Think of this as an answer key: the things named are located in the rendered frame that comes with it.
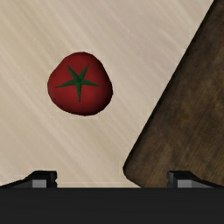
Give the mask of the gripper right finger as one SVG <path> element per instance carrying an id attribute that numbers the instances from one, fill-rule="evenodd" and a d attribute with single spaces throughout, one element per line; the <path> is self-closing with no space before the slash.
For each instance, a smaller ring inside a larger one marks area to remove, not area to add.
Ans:
<path id="1" fill-rule="evenodd" d="M 223 188 L 223 185 L 198 178 L 190 171 L 168 171 L 168 188 Z"/>

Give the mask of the flat brown board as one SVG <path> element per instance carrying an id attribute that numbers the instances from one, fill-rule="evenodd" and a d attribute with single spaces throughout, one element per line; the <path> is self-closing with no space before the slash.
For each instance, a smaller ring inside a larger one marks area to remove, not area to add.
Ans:
<path id="1" fill-rule="evenodd" d="M 213 0 L 123 166 L 141 187 L 168 171 L 224 185 L 224 0 Z"/>

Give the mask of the red tomato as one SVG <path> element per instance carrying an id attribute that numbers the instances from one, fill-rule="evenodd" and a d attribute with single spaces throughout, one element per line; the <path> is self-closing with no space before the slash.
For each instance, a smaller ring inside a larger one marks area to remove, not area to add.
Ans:
<path id="1" fill-rule="evenodd" d="M 112 82 L 103 64 L 91 53 L 66 56 L 51 73 L 47 91 L 52 102 L 77 116 L 103 111 L 113 95 Z"/>

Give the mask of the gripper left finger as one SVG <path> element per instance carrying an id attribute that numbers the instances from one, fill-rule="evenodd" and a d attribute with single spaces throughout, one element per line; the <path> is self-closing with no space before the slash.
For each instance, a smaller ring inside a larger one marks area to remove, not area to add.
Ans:
<path id="1" fill-rule="evenodd" d="M 34 171 L 24 179 L 0 185 L 0 188 L 56 188 L 57 177 L 56 171 Z"/>

